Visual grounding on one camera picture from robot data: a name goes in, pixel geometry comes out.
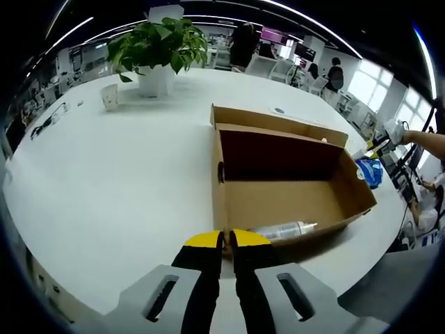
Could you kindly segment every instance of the ceiling light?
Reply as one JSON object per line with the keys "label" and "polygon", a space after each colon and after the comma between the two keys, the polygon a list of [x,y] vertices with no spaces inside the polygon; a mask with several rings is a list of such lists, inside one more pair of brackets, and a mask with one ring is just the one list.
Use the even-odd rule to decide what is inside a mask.
{"label": "ceiling light", "polygon": [[75,32],[77,29],[79,29],[81,26],[83,26],[84,24],[87,24],[89,21],[91,21],[92,19],[94,19],[94,17],[90,17],[89,19],[86,19],[85,21],[83,21],[80,24],[77,24],[73,29],[71,29],[70,31],[68,31],[65,35],[62,36],[62,38],[60,40],[58,40],[57,42],[54,43],[54,45],[52,47],[50,47],[48,49],[48,51],[46,51],[44,54],[48,54],[54,47],[56,47],[57,45],[59,45],[64,39],[66,39],[66,37],[68,37],[69,35],[71,35],[73,32]]}
{"label": "ceiling light", "polygon": [[102,43],[102,44],[96,45],[95,49],[100,49],[102,47],[106,47],[106,43]]}
{"label": "ceiling light", "polygon": [[435,100],[437,99],[436,78],[434,76],[434,70],[432,68],[430,53],[428,52],[428,48],[426,47],[425,42],[422,39],[422,36],[415,27],[414,31],[416,32],[417,38],[419,39],[419,43],[423,52],[423,57],[425,58],[426,67],[428,68],[428,74],[430,76],[430,84],[431,84],[431,97],[433,100]]}
{"label": "ceiling light", "polygon": [[281,3],[278,3],[278,2],[275,2],[275,1],[272,1],[272,0],[260,0],[260,1],[263,1],[263,2],[266,2],[266,3],[270,3],[271,5],[274,5],[274,6],[283,8],[283,9],[285,9],[285,10],[288,10],[289,12],[292,12],[292,13],[294,13],[294,14],[296,14],[296,15],[299,15],[299,16],[301,16],[301,17],[307,19],[307,20],[310,21],[311,23],[313,23],[313,24],[319,26],[319,27],[322,28],[323,30],[325,30],[325,31],[327,31],[328,33],[330,33],[330,34],[331,34],[332,36],[334,36],[337,40],[339,40],[340,42],[342,42],[343,44],[345,44],[345,46],[347,46],[352,52],[354,52],[354,54],[356,54],[360,59],[363,59],[362,55],[359,54],[359,52],[358,52],[356,49],[354,49],[351,45],[349,45],[343,38],[341,38],[340,36],[338,36],[334,31],[330,30],[328,27],[324,26],[323,24],[321,24],[320,22],[316,21],[316,20],[313,19],[312,17],[309,17],[309,16],[307,16],[307,15],[305,15],[305,14],[303,14],[303,13],[301,13],[301,12],[299,12],[299,11],[293,9],[293,8],[290,8],[290,7],[288,7],[288,6],[285,6],[285,5],[281,4]]}
{"label": "ceiling light", "polygon": [[120,33],[115,33],[114,35],[111,35],[110,37],[108,37],[108,39],[122,35],[123,33],[129,33],[130,31],[133,31],[133,29],[128,29],[128,30],[121,31]]}
{"label": "ceiling light", "polygon": [[313,31],[312,29],[308,28],[308,27],[305,26],[304,24],[295,22],[295,21],[293,21],[292,19],[289,19],[288,17],[279,15],[279,14],[274,13],[274,12],[270,12],[270,11],[268,11],[268,10],[263,10],[263,12],[264,12],[264,13],[271,14],[271,15],[274,15],[274,16],[277,16],[277,17],[281,17],[282,19],[285,19],[286,21],[292,22],[292,23],[296,24],[297,26],[301,26],[302,28],[304,28],[304,29],[310,31],[310,32],[313,33],[314,35],[317,35],[321,40],[324,40],[325,42],[328,42],[328,40],[327,40],[324,36],[320,35],[320,34],[317,33],[316,31]]}
{"label": "ceiling light", "polygon": [[60,9],[58,10],[56,16],[54,16],[54,18],[53,18],[53,20],[52,20],[52,22],[51,22],[51,24],[50,24],[50,26],[49,26],[49,28],[48,28],[48,32],[47,32],[47,35],[45,36],[45,39],[48,38],[49,33],[51,33],[51,30],[53,29],[53,26],[54,26],[54,24],[56,23],[56,21],[57,21],[59,15],[63,12],[63,10],[65,9],[66,5],[67,5],[70,1],[71,1],[71,0],[66,0],[66,1],[63,3],[62,7],[60,7]]}
{"label": "ceiling light", "polygon": [[237,2],[231,2],[231,1],[221,1],[221,0],[218,0],[217,2],[218,3],[230,3],[231,5],[238,5],[238,6],[243,6],[243,7],[247,7],[247,8],[253,8],[253,9],[260,10],[260,8],[258,8],[258,7],[251,6],[251,5],[246,5],[244,3],[237,3]]}
{"label": "ceiling light", "polygon": [[289,34],[290,38],[293,38],[294,40],[297,40],[298,42],[303,43],[303,40],[301,38],[295,37],[294,35]]}
{"label": "ceiling light", "polygon": [[136,21],[136,22],[132,22],[132,23],[124,24],[123,26],[117,26],[117,27],[115,27],[115,28],[113,28],[113,29],[104,31],[103,33],[100,33],[99,35],[96,35],[95,37],[91,37],[89,40],[86,40],[86,41],[83,42],[82,44],[87,44],[87,43],[91,42],[92,40],[95,40],[96,38],[99,38],[100,36],[106,35],[107,33],[110,33],[110,32],[112,32],[112,31],[114,31],[114,30],[118,30],[118,29],[120,29],[120,28],[124,28],[124,27],[126,27],[126,26],[132,26],[132,25],[134,25],[134,24],[139,24],[139,23],[146,22],[146,21],[147,21],[146,19],[142,19],[142,20],[140,20],[140,21]]}
{"label": "ceiling light", "polygon": [[238,21],[238,22],[244,22],[244,23],[251,23],[255,26],[264,26],[263,24],[254,23],[251,21],[245,21],[244,19],[234,19],[232,17],[223,17],[223,16],[213,16],[213,15],[184,15],[184,17],[209,17],[211,19],[228,19],[230,21]]}
{"label": "ceiling light", "polygon": [[222,23],[211,23],[211,22],[193,22],[193,24],[204,24],[209,26],[228,26],[230,28],[237,28],[237,26],[231,24],[222,24]]}

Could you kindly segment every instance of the white cup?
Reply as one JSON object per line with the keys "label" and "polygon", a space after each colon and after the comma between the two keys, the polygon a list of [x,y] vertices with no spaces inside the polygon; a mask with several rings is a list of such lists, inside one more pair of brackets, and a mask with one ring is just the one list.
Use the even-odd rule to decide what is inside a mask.
{"label": "white cup", "polygon": [[116,83],[103,87],[100,90],[100,94],[107,111],[116,110],[118,108],[118,85]]}

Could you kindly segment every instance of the computer monitor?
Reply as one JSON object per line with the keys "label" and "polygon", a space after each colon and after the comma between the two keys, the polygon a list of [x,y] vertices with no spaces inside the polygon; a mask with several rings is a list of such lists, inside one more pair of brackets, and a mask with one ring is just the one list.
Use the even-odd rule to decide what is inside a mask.
{"label": "computer monitor", "polygon": [[281,31],[263,27],[261,38],[264,40],[270,40],[271,42],[277,44],[286,45],[289,36],[286,33],[282,33]]}
{"label": "computer monitor", "polygon": [[424,149],[422,147],[417,146],[416,150],[411,156],[410,162],[408,163],[410,170],[416,170],[420,160],[422,159],[423,151]]}
{"label": "computer monitor", "polygon": [[295,54],[308,61],[314,61],[315,53],[316,51],[301,43],[298,43],[297,47],[295,48]]}

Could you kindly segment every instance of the desk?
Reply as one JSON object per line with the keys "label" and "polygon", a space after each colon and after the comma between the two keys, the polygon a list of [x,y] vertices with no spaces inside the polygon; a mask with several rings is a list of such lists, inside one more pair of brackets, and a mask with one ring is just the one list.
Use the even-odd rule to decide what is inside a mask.
{"label": "desk", "polygon": [[[99,90],[115,83],[120,108],[107,113]],[[346,132],[351,154],[366,147],[321,98],[233,72],[182,72],[174,93],[159,99],[139,97],[137,82],[104,77],[72,88],[35,125],[62,102],[70,105],[66,115],[34,141],[28,132],[20,143],[6,164],[3,190],[38,262],[103,314],[117,305],[122,290],[158,264],[170,264],[189,237],[213,229],[212,103]],[[275,108],[286,114],[279,116]],[[398,233],[405,206],[386,173],[374,194],[377,206],[350,224],[329,251],[302,263],[339,296],[377,263]],[[243,324],[227,263],[222,274],[214,333]]]}

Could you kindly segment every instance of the open cardboard box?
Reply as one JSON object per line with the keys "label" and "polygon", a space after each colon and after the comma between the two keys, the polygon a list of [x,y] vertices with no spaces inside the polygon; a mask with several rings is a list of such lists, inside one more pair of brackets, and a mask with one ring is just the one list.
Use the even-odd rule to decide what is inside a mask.
{"label": "open cardboard box", "polygon": [[348,135],[251,111],[212,106],[216,229],[317,223],[294,244],[345,227],[376,204],[345,150]]}

